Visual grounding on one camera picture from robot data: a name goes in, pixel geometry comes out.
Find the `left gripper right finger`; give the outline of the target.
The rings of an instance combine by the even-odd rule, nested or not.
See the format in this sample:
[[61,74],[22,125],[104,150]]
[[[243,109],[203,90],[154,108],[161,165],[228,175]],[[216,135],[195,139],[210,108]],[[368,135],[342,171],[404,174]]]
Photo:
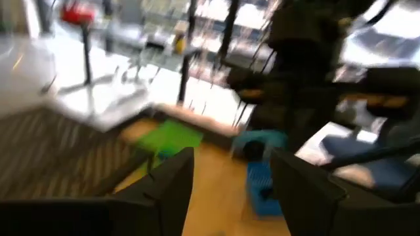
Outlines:
[[273,189],[292,236],[330,236],[347,191],[321,168],[282,149],[270,157]]

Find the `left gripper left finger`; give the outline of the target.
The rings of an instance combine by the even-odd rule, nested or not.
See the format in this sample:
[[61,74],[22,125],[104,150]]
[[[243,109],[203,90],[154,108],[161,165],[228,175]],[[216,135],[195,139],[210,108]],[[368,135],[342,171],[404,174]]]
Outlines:
[[114,236],[181,236],[194,177],[186,147],[114,195]]

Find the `blue plastic basket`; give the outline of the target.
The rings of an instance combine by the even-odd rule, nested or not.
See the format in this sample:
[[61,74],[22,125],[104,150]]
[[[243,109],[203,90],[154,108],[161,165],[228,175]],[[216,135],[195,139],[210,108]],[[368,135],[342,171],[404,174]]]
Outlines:
[[274,196],[270,155],[282,148],[287,135],[278,130],[248,130],[234,138],[233,154],[247,161],[245,189],[257,216],[281,216],[278,198]]

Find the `green plastic basket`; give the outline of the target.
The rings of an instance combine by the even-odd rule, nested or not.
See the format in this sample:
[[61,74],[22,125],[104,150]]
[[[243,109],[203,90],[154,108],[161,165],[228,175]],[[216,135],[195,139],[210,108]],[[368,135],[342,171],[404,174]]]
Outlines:
[[198,147],[203,134],[180,122],[166,120],[154,130],[141,136],[136,142],[142,148],[154,152],[164,160],[174,156],[184,148]]

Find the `black mesh shelf riser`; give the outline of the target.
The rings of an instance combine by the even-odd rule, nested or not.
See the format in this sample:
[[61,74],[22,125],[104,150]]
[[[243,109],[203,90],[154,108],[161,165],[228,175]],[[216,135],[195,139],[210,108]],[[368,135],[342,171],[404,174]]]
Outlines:
[[0,117],[0,201],[104,196],[152,155],[49,108]]

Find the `red object on pole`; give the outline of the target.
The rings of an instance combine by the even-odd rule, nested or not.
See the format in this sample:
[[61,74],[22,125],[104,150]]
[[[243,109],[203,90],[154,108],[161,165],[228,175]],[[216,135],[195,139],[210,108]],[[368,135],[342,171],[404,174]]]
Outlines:
[[67,1],[61,6],[60,18],[74,25],[89,24],[95,19],[95,8],[90,3],[77,0]]

